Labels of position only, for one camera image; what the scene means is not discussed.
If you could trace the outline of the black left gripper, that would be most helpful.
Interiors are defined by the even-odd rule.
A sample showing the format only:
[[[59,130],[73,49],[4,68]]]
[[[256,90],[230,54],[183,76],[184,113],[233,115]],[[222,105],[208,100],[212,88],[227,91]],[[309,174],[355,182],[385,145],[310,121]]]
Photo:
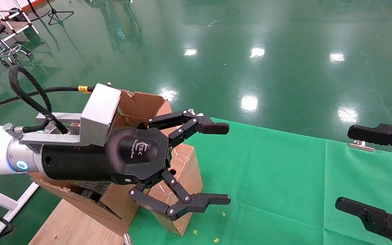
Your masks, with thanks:
[[[187,213],[204,213],[209,205],[230,204],[227,194],[189,194],[166,171],[170,167],[170,147],[178,146],[196,132],[226,135],[230,130],[228,123],[183,110],[150,118],[148,127],[151,129],[112,130],[104,146],[44,145],[42,175],[52,180],[136,184],[129,191],[132,200],[171,221]],[[174,127],[177,129],[168,137],[161,132]],[[177,197],[175,204],[168,205],[144,193],[146,186],[154,186],[161,180]]]

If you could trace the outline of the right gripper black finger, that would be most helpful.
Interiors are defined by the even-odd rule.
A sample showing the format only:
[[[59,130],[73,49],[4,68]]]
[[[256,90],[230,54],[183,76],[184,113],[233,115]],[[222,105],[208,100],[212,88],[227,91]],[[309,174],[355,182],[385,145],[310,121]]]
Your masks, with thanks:
[[[392,241],[391,213],[345,197],[337,198],[335,207],[339,211],[360,218],[367,231]]]
[[[353,140],[392,146],[392,125],[379,124],[375,128],[352,125],[347,136]]]

